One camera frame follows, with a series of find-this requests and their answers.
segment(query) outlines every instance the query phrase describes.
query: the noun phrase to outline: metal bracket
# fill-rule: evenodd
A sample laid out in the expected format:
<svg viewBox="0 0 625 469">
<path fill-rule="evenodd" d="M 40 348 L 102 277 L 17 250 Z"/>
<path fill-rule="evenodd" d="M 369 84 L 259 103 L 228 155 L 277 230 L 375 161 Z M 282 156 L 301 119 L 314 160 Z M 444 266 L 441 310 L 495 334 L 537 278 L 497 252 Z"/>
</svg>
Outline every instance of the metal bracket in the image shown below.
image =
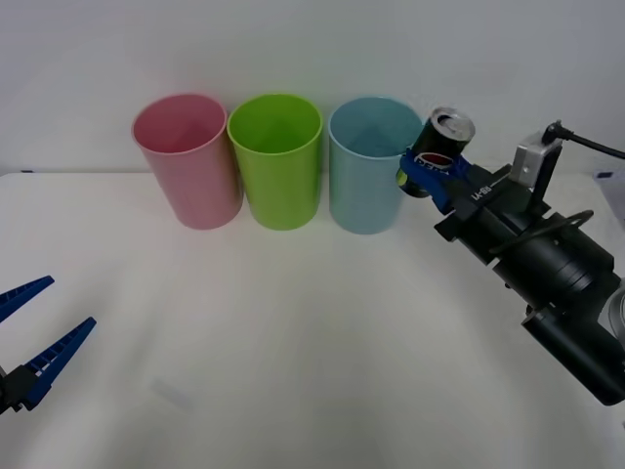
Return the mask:
<svg viewBox="0 0 625 469">
<path fill-rule="evenodd" d="M 561 139 L 544 145 L 542 136 L 541 132 L 530 135 L 519 144 L 515 153 L 515 162 L 508 177 L 526 188 L 533 189 L 536 186 L 545 157 L 563 145 Z"/>
</svg>

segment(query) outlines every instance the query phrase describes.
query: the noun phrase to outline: soda can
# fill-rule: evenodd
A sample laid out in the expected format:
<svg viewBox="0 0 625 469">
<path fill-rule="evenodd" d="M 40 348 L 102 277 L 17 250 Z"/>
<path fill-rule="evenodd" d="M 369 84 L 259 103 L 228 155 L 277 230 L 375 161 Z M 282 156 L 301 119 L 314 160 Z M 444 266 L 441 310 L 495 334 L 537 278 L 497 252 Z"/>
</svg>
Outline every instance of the soda can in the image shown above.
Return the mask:
<svg viewBox="0 0 625 469">
<path fill-rule="evenodd" d="M 412 146 L 414 162 L 428 170 L 446 173 L 476 134 L 473 121 L 453 107 L 437 107 Z M 403 171 L 397 172 L 397 183 L 413 197 L 428 193 L 408 180 Z"/>
</svg>

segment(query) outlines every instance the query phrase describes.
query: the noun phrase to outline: white wall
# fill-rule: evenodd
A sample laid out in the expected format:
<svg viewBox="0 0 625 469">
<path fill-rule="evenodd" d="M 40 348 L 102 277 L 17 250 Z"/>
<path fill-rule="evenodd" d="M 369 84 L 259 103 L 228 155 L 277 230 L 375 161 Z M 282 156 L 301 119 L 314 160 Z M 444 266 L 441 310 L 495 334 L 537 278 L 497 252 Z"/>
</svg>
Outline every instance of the white wall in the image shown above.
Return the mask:
<svg viewBox="0 0 625 469">
<path fill-rule="evenodd" d="M 360 93 L 478 125 L 473 161 L 510 161 L 556 118 L 625 147 L 622 0 L 3 0 L 0 171 L 143 170 L 137 111 L 198 90 L 265 91 L 327 112 Z M 561 169 L 618 165 L 569 145 Z"/>
</svg>

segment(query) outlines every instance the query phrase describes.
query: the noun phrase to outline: white table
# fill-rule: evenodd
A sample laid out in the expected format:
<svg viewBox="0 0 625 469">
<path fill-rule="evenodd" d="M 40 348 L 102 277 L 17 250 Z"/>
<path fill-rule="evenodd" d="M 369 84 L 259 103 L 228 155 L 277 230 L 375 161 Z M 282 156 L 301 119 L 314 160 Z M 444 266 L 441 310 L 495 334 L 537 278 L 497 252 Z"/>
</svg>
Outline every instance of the white table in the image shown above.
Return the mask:
<svg viewBox="0 0 625 469">
<path fill-rule="evenodd" d="M 625 273 L 590 178 L 558 177 L 548 201 L 594 209 L 584 230 Z M 0 363 L 98 321 L 41 406 L 0 417 L 0 466 L 622 467 L 625 408 L 533 341 L 523 301 L 438 236 L 429 201 L 374 236 L 327 205 L 293 232 L 246 204 L 195 232 L 149 174 L 0 178 L 0 291 L 57 281 L 2 323 Z"/>
</svg>

